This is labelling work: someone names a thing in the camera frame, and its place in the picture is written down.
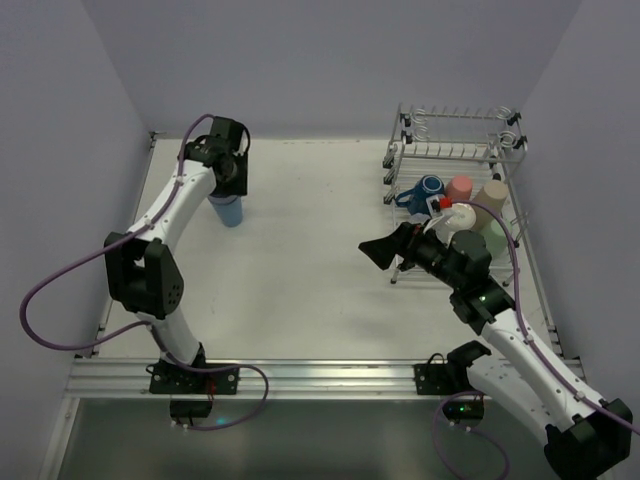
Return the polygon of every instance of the white tabletop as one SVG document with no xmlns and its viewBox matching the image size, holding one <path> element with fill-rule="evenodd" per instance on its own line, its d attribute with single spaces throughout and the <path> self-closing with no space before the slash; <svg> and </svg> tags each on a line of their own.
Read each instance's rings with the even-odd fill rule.
<svg viewBox="0 0 640 480">
<path fill-rule="evenodd" d="M 179 148 L 160 140 L 138 209 L 168 181 Z M 209 358 L 420 359 L 476 339 L 454 315 L 449 289 L 391 285 L 358 250 L 390 233 L 384 140 L 254 140 L 244 221 L 226 228 L 208 202 L 175 252 L 185 281 L 181 307 Z M 548 341 L 523 249 L 521 296 Z M 114 303 L 110 333 L 133 314 Z M 100 349 L 101 357 L 154 358 L 144 329 Z"/>
</svg>

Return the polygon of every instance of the blue mug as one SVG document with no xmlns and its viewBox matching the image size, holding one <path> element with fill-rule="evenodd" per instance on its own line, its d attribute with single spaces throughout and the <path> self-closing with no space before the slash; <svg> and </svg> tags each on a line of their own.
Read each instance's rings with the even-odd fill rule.
<svg viewBox="0 0 640 480">
<path fill-rule="evenodd" d="M 435 175 L 425 175 L 418 180 L 418 183 L 411 190 L 396 195 L 396 205 L 407 207 L 411 215 L 416 213 L 429 215 L 430 212 L 426 200 L 434 195 L 444 195 L 444 183 Z"/>
</svg>

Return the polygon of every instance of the gray panel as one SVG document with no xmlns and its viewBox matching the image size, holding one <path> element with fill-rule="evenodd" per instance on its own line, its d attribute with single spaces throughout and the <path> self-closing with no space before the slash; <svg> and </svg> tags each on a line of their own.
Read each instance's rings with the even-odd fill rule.
<svg viewBox="0 0 640 480">
<path fill-rule="evenodd" d="M 73 358 L 32 343 L 18 305 L 131 219 L 148 137 L 79 1 L 3 1 L 0 72 L 0 478 L 17 480 L 36 478 Z M 105 283 L 101 261 L 56 282 L 34 328 L 88 340 Z"/>
<path fill-rule="evenodd" d="M 84 0 L 147 126 L 388 135 L 399 101 L 521 106 L 579 0 Z"/>
<path fill-rule="evenodd" d="M 518 179 L 565 353 L 640 412 L 640 3 L 585 0 L 524 108 Z M 619 478 L 638 478 L 640 443 Z"/>
<path fill-rule="evenodd" d="M 273 401 L 256 419 L 212 433 L 171 429 L 163 401 L 85 400 L 61 480 L 417 480 L 453 478 L 432 446 L 435 402 Z M 251 406 L 220 401 L 232 418 Z M 481 428 L 504 445 L 509 478 L 552 480 L 542 448 L 491 403 Z M 495 479 L 497 451 L 440 422 L 450 459 L 476 480 Z"/>
</svg>

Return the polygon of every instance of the dish rack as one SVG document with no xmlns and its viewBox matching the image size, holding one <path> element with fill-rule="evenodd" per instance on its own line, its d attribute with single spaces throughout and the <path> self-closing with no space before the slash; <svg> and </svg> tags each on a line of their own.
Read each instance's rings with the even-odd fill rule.
<svg viewBox="0 0 640 480">
<path fill-rule="evenodd" d="M 424 106 L 403 109 L 398 105 L 391 139 L 382 165 L 389 171 L 384 184 L 389 190 L 384 203 L 391 206 L 393 230 L 409 220 L 409 212 L 395 204 L 397 194 L 414 187 L 423 175 L 437 175 L 446 184 L 456 175 L 473 180 L 472 198 L 492 178 L 499 178 L 510 186 L 527 154 L 527 137 L 523 133 L 520 112 L 507 107 L 477 109 L 442 109 Z M 516 244 L 526 228 L 526 214 L 518 216 L 509 201 L 503 208 L 503 218 L 512 226 Z M 400 280 L 421 281 L 426 286 L 441 283 L 422 269 L 400 271 L 402 258 L 396 256 L 391 283 Z M 495 258 L 491 273 L 503 285 L 513 278 L 508 252 Z"/>
</svg>

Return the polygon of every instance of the metal wire rack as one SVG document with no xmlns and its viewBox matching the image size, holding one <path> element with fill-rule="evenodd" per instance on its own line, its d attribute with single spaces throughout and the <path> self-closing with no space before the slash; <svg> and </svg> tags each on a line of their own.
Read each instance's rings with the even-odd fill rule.
<svg viewBox="0 0 640 480">
<path fill-rule="evenodd" d="M 410 217 L 406 208 L 396 206 L 396 194 L 413 188 L 423 175 L 437 175 L 445 183 L 456 175 L 467 175 L 474 184 L 472 197 L 495 174 L 509 184 L 527 154 L 521 120 L 519 112 L 506 107 L 471 111 L 411 106 L 403 110 L 400 104 L 383 160 L 383 167 L 389 170 L 383 180 L 389 185 L 384 203 L 391 205 L 393 229 Z M 507 205 L 503 216 L 519 240 L 526 228 L 526 214 L 516 217 Z M 396 257 L 391 283 L 406 279 L 440 285 L 421 269 L 401 272 L 401 263 L 402 259 Z M 493 260 L 491 272 L 505 285 L 511 282 L 512 266 L 507 252 Z"/>
</svg>

